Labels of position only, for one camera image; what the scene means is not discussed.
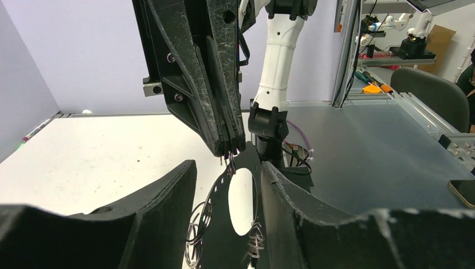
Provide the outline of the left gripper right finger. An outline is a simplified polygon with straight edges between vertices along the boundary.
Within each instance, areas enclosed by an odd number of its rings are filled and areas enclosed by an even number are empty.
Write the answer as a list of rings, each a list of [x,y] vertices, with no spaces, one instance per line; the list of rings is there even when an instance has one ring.
[[[352,215],[261,168],[272,268],[473,268],[473,210],[390,210]]]

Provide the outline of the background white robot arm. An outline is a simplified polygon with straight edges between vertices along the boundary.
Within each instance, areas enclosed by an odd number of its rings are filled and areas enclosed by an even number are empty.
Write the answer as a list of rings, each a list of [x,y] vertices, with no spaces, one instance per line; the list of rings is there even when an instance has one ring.
[[[355,37],[355,43],[359,45],[359,52],[366,52],[366,56],[373,57],[375,38],[382,38],[390,30],[406,31],[406,37],[400,45],[390,45],[389,53],[402,60],[434,59],[436,54],[427,49],[429,26],[433,15],[429,12],[421,13],[414,27],[408,27],[412,13],[403,13],[399,17],[387,14],[379,20],[376,16],[366,15],[361,21],[361,32]]]

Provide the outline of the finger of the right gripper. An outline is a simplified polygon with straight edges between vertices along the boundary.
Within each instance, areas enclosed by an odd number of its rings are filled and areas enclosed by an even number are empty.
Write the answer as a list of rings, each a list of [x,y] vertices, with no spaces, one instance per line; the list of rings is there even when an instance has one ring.
[[[202,46],[209,35],[205,1],[149,1],[156,59],[168,110],[199,134],[210,152],[225,154]]]
[[[245,149],[243,120],[238,89],[237,1],[207,1],[211,37],[207,37],[212,91],[221,114],[224,152]]]

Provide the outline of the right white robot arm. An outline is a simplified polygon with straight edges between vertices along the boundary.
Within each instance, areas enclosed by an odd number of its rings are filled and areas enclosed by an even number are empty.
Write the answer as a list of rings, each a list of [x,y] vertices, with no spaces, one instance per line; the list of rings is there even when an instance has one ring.
[[[288,135],[287,87],[298,37],[315,1],[133,1],[148,76],[168,111],[197,133],[216,157],[246,148],[257,137],[261,161],[283,167]],[[267,41],[258,91],[247,123],[241,115],[239,72],[249,63],[244,33],[261,10]]]

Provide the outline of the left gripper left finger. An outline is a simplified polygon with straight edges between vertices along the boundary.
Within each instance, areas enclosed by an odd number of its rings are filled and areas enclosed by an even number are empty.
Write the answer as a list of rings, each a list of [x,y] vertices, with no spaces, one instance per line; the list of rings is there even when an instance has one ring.
[[[89,214],[1,206],[2,268],[180,268],[197,181],[193,160]]]

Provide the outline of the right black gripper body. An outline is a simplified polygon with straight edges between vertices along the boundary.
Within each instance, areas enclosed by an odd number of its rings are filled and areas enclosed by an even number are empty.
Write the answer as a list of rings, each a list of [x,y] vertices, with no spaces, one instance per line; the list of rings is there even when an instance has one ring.
[[[133,1],[148,75],[146,96],[238,97],[240,1]]]

